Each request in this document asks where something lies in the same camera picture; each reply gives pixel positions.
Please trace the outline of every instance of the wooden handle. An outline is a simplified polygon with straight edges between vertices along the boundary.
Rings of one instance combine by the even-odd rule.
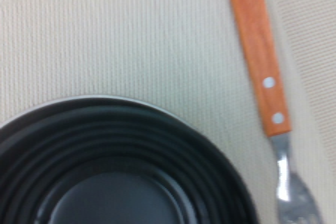
[[[263,0],[230,0],[263,131],[290,131],[283,86]]]

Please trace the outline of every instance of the white tablecloth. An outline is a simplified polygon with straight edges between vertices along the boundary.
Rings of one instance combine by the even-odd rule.
[[[336,220],[336,1],[268,1],[296,169]],[[229,158],[262,224],[275,224],[263,137],[227,0],[1,0],[0,122],[85,94],[179,116]]]

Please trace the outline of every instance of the fork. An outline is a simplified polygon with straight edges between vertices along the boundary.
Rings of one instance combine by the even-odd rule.
[[[230,0],[265,135],[275,152],[281,224],[322,224],[311,193],[290,160],[290,122],[263,0]]]

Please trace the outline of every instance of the textured fabric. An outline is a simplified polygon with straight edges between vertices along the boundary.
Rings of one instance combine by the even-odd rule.
[[[336,220],[334,1],[268,0],[296,169]],[[52,100],[103,94],[172,112],[229,158],[262,224],[277,171],[227,0],[1,0],[0,122]]]

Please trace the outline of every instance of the nonstick coating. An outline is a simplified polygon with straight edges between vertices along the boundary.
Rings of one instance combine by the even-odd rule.
[[[0,131],[1,224],[256,224],[214,145],[122,99],[53,103]]]

